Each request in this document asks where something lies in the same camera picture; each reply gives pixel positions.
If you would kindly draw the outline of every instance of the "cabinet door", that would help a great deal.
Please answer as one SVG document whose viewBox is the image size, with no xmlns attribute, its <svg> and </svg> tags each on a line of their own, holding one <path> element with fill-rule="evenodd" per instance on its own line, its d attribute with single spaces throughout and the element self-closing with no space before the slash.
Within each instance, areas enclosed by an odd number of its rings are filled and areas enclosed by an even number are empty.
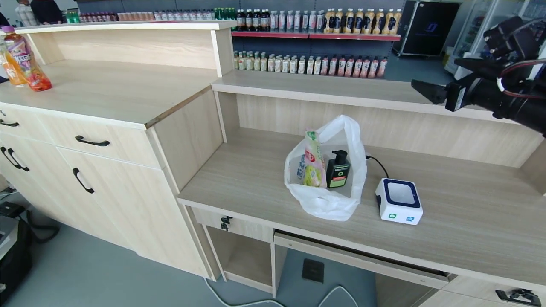
<svg viewBox="0 0 546 307">
<path fill-rule="evenodd" d="M 53 200 L 47 209 L 44 206 L 39 209 L 45 209 L 44 213 L 53 219 L 128 248 L 125 238 L 109 216 L 97 206 L 88 192 L 82 190 L 57 147 L 8 134 L 2 135 L 2 141 L 13 148 L 15 159 L 29 169 L 28 172 L 22 172 L 28 173 L 35 181 L 35 186 L 46 191 Z"/>
<path fill-rule="evenodd" d="M 209 277 L 160 169 L 59 148 L 139 255 Z"/>
</svg>

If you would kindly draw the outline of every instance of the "black display stand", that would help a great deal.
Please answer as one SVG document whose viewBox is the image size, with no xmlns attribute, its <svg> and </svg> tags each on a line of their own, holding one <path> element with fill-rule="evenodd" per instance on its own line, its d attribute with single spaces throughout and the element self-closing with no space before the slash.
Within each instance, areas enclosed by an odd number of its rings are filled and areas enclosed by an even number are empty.
<svg viewBox="0 0 546 307">
<path fill-rule="evenodd" d="M 460 3 L 406 1 L 393 49 L 401 55 L 439 56 Z"/>
</svg>

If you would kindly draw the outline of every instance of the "power cord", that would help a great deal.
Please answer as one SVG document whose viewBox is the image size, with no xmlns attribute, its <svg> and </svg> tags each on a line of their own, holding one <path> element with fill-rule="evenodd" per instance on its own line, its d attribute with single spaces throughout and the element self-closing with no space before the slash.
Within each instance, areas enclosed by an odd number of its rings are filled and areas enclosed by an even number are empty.
<svg viewBox="0 0 546 307">
<path fill-rule="evenodd" d="M 250 303 L 246 303 L 246 304 L 240 304 L 240 305 L 230 305 L 228 303 L 226 303 L 219 295 L 218 293 L 216 293 L 216 291 L 212 288 L 212 286 L 209 284 L 209 281 L 204 278 L 205 280 L 205 283 L 207 285 L 207 287 L 209 287 L 210 291 L 212 291 L 212 294 L 214 294 L 214 296 L 220 301 L 220 303 L 222 303 L 225 307 L 246 307 L 246 306 L 252 306 L 252 305 L 258 305 L 258 304 L 262 304 L 262 303 L 273 303 L 273 304 L 276 304 L 277 306 L 280 306 L 280 307 L 286 307 L 284 306 L 283 304 L 277 302 L 276 300 L 274 299 L 264 299 L 264 300 L 258 300 L 256 302 L 250 302 Z M 357 301 L 354 299 L 354 297 L 349 293 L 349 291 L 347 291 L 347 289 L 345 289 L 343 286 L 336 286 L 334 287 L 332 290 L 330 290 L 330 292 L 328 292 L 328 294 L 326 294 L 326 296 L 321 300 L 320 304 L 318 304 L 318 307 L 322 307 L 322 304 L 324 304 L 324 302 L 326 301 L 326 299 L 328 299 L 328 297 L 334 292 L 336 291 L 337 289 L 342 289 L 343 291 L 345 291 L 345 293 L 351 298 L 351 300 L 353 301 L 354 305 L 356 307 L 358 307 L 358 304 L 357 304 Z"/>
<path fill-rule="evenodd" d="M 377 163 L 379 163 L 379 165 L 381 166 L 381 168 L 385 171 L 385 175 L 387 176 L 387 178 L 390 179 L 389 177 L 389 173 L 387 172 L 387 169 L 385 169 L 385 167 L 383 166 L 383 164 L 381 164 L 381 162 L 379 162 L 378 159 L 372 157 L 372 156 L 366 156 L 366 160 L 369 160 L 369 159 L 374 159 Z"/>
</svg>

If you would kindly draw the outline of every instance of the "black drawer handle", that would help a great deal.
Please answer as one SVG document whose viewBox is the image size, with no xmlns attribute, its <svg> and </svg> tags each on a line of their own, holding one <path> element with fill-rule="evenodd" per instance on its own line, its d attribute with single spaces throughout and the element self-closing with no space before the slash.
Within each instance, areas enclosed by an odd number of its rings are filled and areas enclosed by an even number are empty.
<svg viewBox="0 0 546 307">
<path fill-rule="evenodd" d="M 514 290 L 512 291 L 512 294 L 510 294 L 510 296 L 506 294 L 506 291 L 502 291 L 502 290 L 495 290 L 495 293 L 497 293 L 498 298 L 507 302 L 518 303 L 518 304 L 527 305 L 527 306 L 536 306 L 536 307 L 542 306 L 541 300 L 538 298 L 538 295 L 534 294 L 531 290 L 527 290 L 527 289 Z"/>
<path fill-rule="evenodd" d="M 83 182 L 81 182 L 80 178 L 78 177 L 78 173 L 80 172 L 80 170 L 75 167 L 72 169 L 72 173 L 74 174 L 74 176 L 76 177 L 76 179 L 78 180 L 78 182 L 81 184 L 82 187 L 84 187 L 85 191 L 87 191 L 87 193 L 89 194 L 93 194 L 95 193 L 95 190 L 93 190 L 92 188 L 86 188 L 83 184 Z"/>
<path fill-rule="evenodd" d="M 11 163 L 11 165 L 13 165 L 16 169 L 21 169 L 21 168 L 23 168 L 23 167 L 20 166 L 19 164 L 13 163 L 13 161 L 10 160 L 10 158 L 8 158 L 8 155 L 5 154 L 6 148 L 5 148 L 4 146 L 0 147 L 0 151 L 2 152 L 2 154 L 4 155 L 4 157 L 5 157 L 6 159 L 8 159 L 9 163 Z"/>
<path fill-rule="evenodd" d="M 17 127 L 17 126 L 19 126 L 19 123 L 18 122 L 5 123 L 4 120 L 0 120 L 0 125 L 10 126 L 10 127 Z"/>
<path fill-rule="evenodd" d="M 25 172 L 28 172 L 30 169 L 28 167 L 22 167 L 21 164 L 19 163 L 19 161 L 17 161 L 15 159 L 15 157 L 13 156 L 13 149 L 8 149 L 8 154 L 11 156 L 11 158 L 13 159 L 13 161 L 15 163 L 17 163 L 19 165 L 19 168 L 21 168 L 22 170 L 24 170 Z"/>
<path fill-rule="evenodd" d="M 85 143 L 85 144 L 96 145 L 96 146 L 108 146 L 108 144 L 110 144 L 109 141 L 102 141 L 102 142 L 100 142 L 100 143 L 86 141 L 86 140 L 84 140 L 84 137 L 82 137 L 81 135 L 77 135 L 77 136 L 75 137 L 75 139 L 76 139 L 76 141 L 78 141 L 78 142 L 82 142 L 82 143 Z"/>
</svg>

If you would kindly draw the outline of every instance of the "refrigerator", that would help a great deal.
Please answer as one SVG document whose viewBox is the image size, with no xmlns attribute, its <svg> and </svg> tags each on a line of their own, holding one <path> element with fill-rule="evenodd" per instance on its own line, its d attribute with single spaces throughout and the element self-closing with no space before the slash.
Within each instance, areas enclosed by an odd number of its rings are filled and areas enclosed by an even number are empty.
<svg viewBox="0 0 546 307">
<path fill-rule="evenodd" d="M 474 0 L 474 5 L 448 63 L 444 68 L 460 79 L 470 73 L 454 63 L 456 58 L 485 58 L 489 50 L 483 33 L 498 23 L 514 16 L 524 20 L 546 16 L 544 0 Z"/>
</svg>

